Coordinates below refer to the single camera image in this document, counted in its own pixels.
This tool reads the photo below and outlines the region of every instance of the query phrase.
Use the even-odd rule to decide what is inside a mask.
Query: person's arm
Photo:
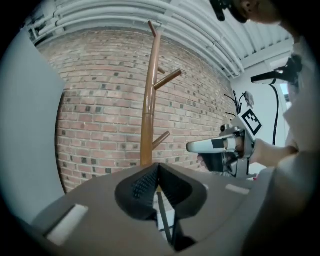
[[[224,147],[228,148],[227,141],[224,142]],[[243,152],[244,141],[241,137],[236,138],[236,149],[238,152]],[[255,149],[252,157],[250,158],[250,164],[259,163],[265,167],[275,167],[279,162],[291,155],[296,154],[298,151],[293,146],[279,147],[270,145],[261,139],[255,140]],[[199,155],[198,160],[202,166],[206,166],[203,158]]]

